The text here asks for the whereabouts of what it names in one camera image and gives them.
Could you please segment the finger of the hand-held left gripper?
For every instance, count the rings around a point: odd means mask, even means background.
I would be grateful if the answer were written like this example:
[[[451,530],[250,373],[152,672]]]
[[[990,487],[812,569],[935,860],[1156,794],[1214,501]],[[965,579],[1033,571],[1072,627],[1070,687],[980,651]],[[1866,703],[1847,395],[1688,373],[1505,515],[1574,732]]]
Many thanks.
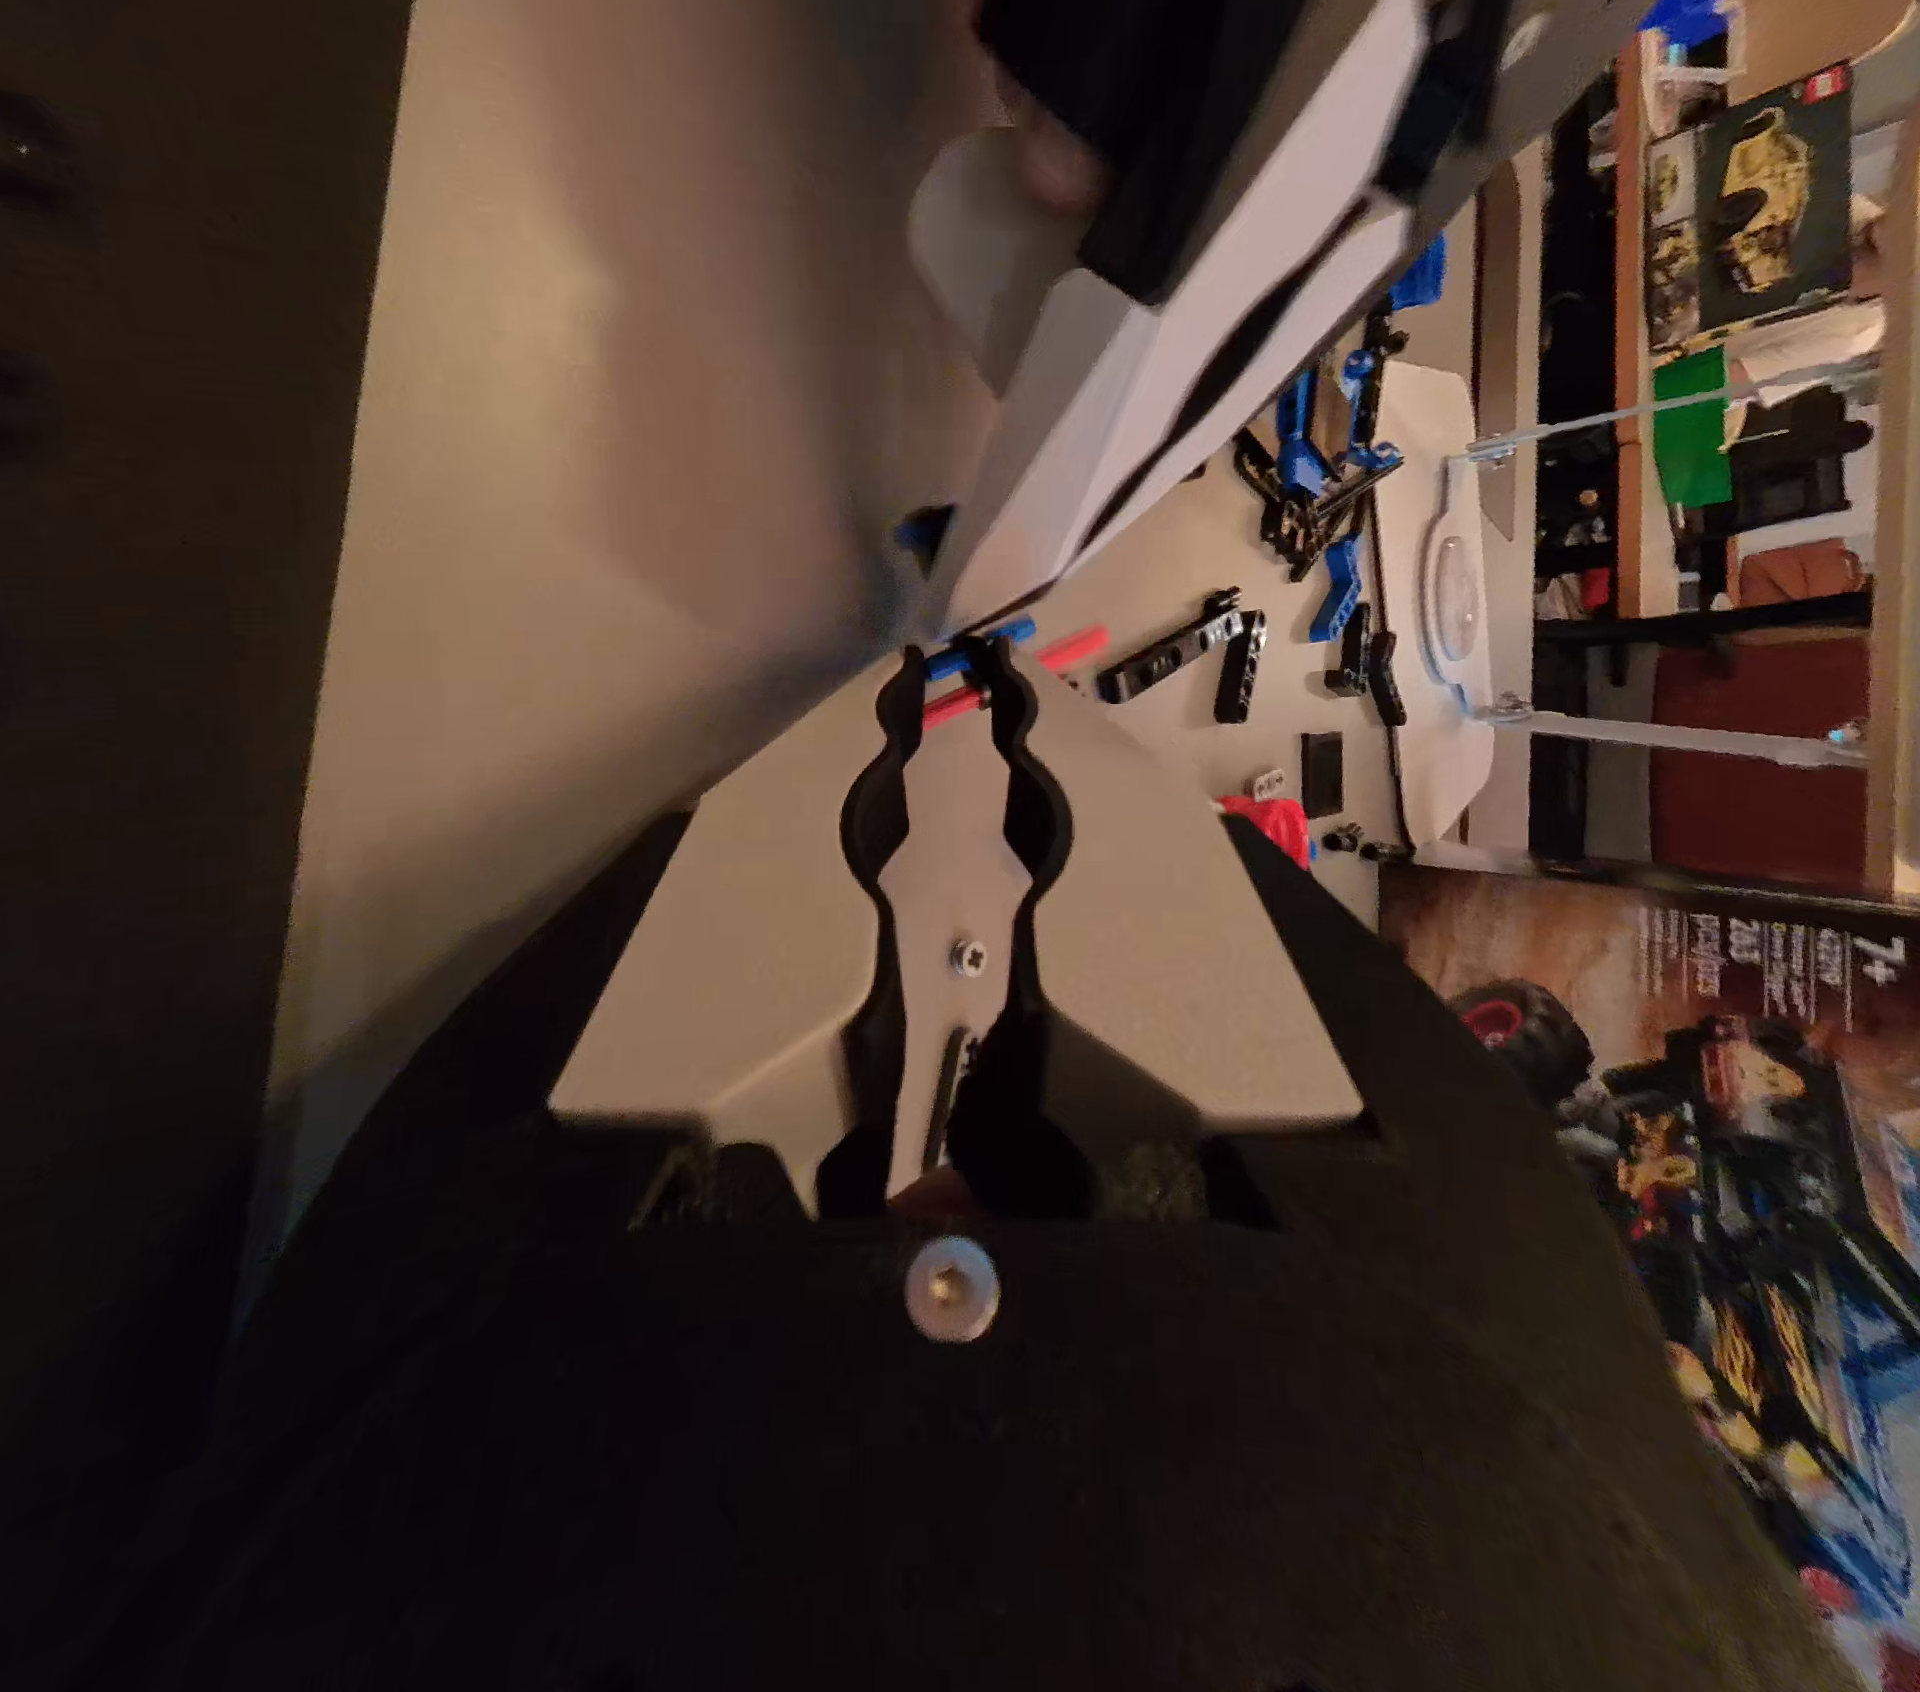
[[[1070,263],[1023,189],[1009,127],[952,140],[918,187],[918,274],[998,401],[923,571],[918,639],[1044,598],[1128,464],[1167,421],[1179,359],[1293,276],[1364,200],[1427,54],[1427,0],[1376,0],[1162,304]]]
[[[1342,216],[1307,261],[1266,288],[1193,359],[1179,359],[1152,400],[1167,418],[1077,530],[1077,568],[1135,524],[1167,490],[1233,438],[1291,383],[1412,254],[1413,210],[1400,197],[1368,197]]]

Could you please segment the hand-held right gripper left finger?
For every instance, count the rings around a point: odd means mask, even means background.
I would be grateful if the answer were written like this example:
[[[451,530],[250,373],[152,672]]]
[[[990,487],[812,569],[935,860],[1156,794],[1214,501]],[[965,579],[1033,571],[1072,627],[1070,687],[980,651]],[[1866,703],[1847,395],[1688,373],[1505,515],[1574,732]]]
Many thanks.
[[[556,1119],[768,1148],[818,1216],[885,1206],[905,1005],[879,879],[920,743],[908,648],[698,799],[547,1091]]]

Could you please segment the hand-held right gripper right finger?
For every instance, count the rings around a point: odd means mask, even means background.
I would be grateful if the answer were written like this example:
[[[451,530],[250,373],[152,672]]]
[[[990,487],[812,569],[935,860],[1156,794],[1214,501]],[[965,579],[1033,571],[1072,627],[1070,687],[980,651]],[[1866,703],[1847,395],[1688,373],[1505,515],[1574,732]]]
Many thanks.
[[[1293,861],[1099,703],[998,654],[999,830],[1025,883],[949,1122],[976,1206],[1084,1220],[1135,1162],[1358,1124],[1362,1091],[1252,873]]]

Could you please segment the red toy axle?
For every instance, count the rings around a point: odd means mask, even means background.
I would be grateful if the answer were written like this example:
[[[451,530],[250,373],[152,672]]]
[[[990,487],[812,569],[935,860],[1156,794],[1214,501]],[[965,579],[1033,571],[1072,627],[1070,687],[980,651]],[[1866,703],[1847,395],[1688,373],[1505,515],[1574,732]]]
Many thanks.
[[[1045,646],[1042,646],[1033,655],[1045,672],[1063,674],[1077,665],[1084,665],[1098,654],[1106,651],[1110,643],[1110,634],[1103,625],[1090,625],[1065,634]],[[983,712],[990,706],[990,693],[977,684],[956,685],[945,693],[934,695],[921,708],[921,728],[934,730],[949,719],[965,718],[974,712]]]

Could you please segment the grey desk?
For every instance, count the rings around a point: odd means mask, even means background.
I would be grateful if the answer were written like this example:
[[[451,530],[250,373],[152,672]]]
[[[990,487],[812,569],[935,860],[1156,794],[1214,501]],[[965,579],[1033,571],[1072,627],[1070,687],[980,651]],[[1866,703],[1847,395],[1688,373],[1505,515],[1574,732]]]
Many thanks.
[[[243,1297],[422,1042],[858,667],[988,401],[965,0],[414,0]]]

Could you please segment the blue toy panel piece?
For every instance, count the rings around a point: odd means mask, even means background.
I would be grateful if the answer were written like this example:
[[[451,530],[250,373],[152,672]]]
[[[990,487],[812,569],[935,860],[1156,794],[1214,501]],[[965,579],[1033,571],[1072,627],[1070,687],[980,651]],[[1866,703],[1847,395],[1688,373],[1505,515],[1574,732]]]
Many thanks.
[[[1402,450],[1380,438],[1380,395],[1388,359],[1400,346],[1359,344],[1340,365],[1340,389],[1348,421],[1342,445],[1328,454],[1315,439],[1322,385],[1320,367],[1299,372],[1276,400],[1276,474],[1281,498],[1311,511],[1329,514],[1402,470]]]

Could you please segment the red toy wheel hub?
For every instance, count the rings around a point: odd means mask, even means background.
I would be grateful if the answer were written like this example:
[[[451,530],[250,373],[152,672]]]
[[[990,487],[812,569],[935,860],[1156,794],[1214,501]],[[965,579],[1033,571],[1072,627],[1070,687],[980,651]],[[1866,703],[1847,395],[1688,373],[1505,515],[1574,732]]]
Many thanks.
[[[1237,817],[1259,831],[1299,870],[1318,861],[1318,841],[1303,806],[1287,795],[1227,794],[1211,802],[1220,817]]]

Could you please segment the grey small connector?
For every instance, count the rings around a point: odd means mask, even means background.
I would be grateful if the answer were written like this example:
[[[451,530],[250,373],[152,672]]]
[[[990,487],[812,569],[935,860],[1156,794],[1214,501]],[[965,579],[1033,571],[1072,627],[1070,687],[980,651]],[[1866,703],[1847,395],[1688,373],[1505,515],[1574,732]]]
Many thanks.
[[[949,1122],[962,1081],[969,1075],[977,1052],[977,1036],[968,1026],[956,1026],[948,1032],[942,1045],[932,1100],[928,1105],[921,1176],[948,1166]]]

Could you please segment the scattered black toy beams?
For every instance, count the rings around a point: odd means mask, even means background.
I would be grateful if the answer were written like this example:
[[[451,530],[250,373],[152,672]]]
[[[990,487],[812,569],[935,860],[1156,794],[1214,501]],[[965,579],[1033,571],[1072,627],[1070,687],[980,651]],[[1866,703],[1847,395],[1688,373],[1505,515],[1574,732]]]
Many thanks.
[[[1362,344],[1384,342],[1388,335],[1400,346],[1398,354],[1390,359],[1400,358],[1408,337],[1398,323],[1398,314],[1388,310],[1388,298],[1380,298],[1366,310],[1353,349]],[[1326,383],[1320,385],[1318,412],[1314,418],[1314,439],[1326,454],[1333,454],[1345,436],[1348,409],[1337,383],[1340,372],[1335,379],[1329,379],[1326,372],[1324,375]],[[1348,840],[1348,850],[1380,864],[1408,864],[1417,848],[1410,844],[1403,822],[1400,753],[1396,743],[1396,733],[1405,713],[1393,682],[1391,658],[1396,636],[1385,627],[1385,606],[1380,592],[1380,549],[1373,538],[1376,494],[1381,479],[1359,491],[1352,503],[1344,503],[1332,511],[1310,509],[1303,503],[1283,500],[1277,476],[1280,444],[1276,418],[1277,400],[1286,388],[1287,385],[1283,385],[1269,403],[1269,438],[1263,439],[1253,425],[1242,428],[1232,438],[1229,461],[1235,479],[1259,506],[1259,546],[1276,557],[1290,584],[1299,584],[1311,573],[1324,573],[1324,578],[1328,578],[1322,564],[1326,547],[1350,530],[1355,530],[1359,535],[1359,606],[1340,639],[1328,646],[1311,646],[1333,651],[1333,661],[1322,672],[1326,695],[1368,703],[1385,733],[1385,761],[1398,836],[1396,840]],[[1326,579],[1322,598],[1328,595],[1328,587],[1329,579]],[[1217,654],[1220,667],[1214,685],[1211,719],[1220,725],[1244,724],[1252,712],[1253,685],[1266,643],[1266,625],[1266,614],[1259,606],[1245,600],[1235,586],[1214,590],[1202,600],[1198,611],[1186,623],[1101,667],[1093,679],[1093,693],[1106,706],[1125,706],[1174,678],[1177,672]]]

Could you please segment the green box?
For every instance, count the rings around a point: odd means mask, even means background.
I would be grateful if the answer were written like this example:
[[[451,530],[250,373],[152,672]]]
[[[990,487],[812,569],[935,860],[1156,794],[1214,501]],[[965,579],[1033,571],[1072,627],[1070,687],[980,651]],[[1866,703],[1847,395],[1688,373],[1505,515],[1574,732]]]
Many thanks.
[[[1732,465],[1724,448],[1728,412],[1726,358],[1708,344],[1660,362],[1649,375],[1651,400],[1663,407],[1645,421],[1661,501],[1683,509],[1732,503]]]

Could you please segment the dark box with yellow car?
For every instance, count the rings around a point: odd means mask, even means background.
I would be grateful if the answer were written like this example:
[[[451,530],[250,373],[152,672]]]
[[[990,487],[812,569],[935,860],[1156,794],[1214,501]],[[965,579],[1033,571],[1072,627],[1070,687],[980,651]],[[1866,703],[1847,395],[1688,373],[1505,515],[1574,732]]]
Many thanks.
[[[1854,78],[1836,61],[1645,143],[1654,359],[1849,293]]]

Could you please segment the dark toy set box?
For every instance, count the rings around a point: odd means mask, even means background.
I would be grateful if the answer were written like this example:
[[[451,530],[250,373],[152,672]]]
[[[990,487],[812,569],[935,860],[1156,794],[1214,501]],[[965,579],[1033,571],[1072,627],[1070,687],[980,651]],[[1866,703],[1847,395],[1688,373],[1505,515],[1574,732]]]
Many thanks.
[[[1915,1688],[1915,903],[1388,866],[1378,932],[1543,1109],[1863,1688]]]

